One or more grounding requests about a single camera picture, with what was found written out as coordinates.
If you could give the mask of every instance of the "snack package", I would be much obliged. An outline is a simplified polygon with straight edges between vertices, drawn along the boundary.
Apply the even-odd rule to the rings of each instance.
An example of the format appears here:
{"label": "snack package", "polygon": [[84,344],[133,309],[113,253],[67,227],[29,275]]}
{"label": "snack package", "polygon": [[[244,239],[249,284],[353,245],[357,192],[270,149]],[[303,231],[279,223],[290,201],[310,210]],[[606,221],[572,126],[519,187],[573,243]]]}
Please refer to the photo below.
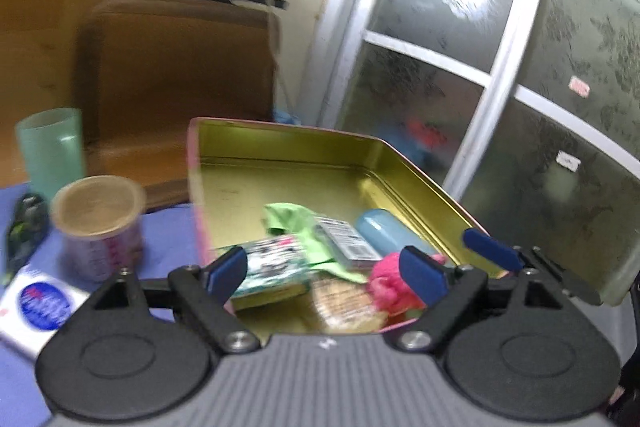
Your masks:
{"label": "snack package", "polygon": [[0,299],[0,337],[35,359],[88,296],[27,265]]}
{"label": "snack package", "polygon": [[235,309],[261,306],[308,291],[308,264],[295,235],[269,237],[242,247],[248,267],[232,297]]}
{"label": "snack package", "polygon": [[386,322],[360,284],[322,275],[311,282],[311,298],[325,333],[370,333]]}

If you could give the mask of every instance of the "green cloth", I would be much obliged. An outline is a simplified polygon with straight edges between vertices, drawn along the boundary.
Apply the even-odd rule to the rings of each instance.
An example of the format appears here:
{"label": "green cloth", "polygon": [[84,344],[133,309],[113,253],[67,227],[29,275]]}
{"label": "green cloth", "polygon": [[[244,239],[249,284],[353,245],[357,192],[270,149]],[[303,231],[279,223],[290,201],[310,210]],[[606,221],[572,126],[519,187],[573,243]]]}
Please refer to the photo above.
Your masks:
{"label": "green cloth", "polygon": [[347,270],[334,261],[331,249],[316,237],[315,213],[294,203],[270,203],[264,206],[265,228],[272,235],[294,233],[305,250],[306,261],[311,270],[329,272],[331,275],[354,283],[364,284],[367,277],[359,272]]}

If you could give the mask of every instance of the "gray gripper base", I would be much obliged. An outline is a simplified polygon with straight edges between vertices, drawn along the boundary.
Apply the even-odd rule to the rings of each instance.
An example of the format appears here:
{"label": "gray gripper base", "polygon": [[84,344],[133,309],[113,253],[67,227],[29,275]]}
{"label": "gray gripper base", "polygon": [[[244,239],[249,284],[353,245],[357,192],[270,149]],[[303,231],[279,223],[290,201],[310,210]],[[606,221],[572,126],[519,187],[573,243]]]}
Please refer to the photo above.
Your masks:
{"label": "gray gripper base", "polygon": [[[60,416],[47,427],[87,427]],[[165,415],[129,427],[513,427],[460,396],[427,355],[380,335],[275,335],[261,351],[223,359],[213,378]],[[556,426],[604,427],[593,413]]]}

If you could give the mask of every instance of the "chair backrest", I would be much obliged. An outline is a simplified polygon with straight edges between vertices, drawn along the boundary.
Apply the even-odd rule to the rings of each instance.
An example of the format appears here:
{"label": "chair backrest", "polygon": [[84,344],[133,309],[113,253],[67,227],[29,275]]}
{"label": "chair backrest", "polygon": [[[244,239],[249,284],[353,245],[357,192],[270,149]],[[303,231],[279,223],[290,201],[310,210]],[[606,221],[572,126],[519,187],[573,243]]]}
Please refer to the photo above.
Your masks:
{"label": "chair backrest", "polygon": [[273,118],[267,16],[207,0],[96,6],[72,79],[89,173],[132,178],[160,204],[185,200],[191,118]]}

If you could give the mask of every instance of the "blue gripper pad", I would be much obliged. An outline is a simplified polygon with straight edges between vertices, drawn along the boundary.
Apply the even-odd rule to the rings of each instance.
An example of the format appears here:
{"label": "blue gripper pad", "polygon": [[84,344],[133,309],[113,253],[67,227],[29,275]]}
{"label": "blue gripper pad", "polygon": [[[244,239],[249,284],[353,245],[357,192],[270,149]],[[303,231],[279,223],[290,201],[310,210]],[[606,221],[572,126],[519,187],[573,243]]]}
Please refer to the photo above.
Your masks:
{"label": "blue gripper pad", "polygon": [[246,277],[246,270],[246,251],[244,248],[234,247],[213,262],[205,288],[223,305]]}
{"label": "blue gripper pad", "polygon": [[462,241],[469,250],[473,250],[505,270],[519,272],[524,267],[518,252],[478,229],[466,229],[462,234]]}
{"label": "blue gripper pad", "polygon": [[414,247],[400,252],[400,277],[427,306],[433,306],[449,291],[444,269]]}

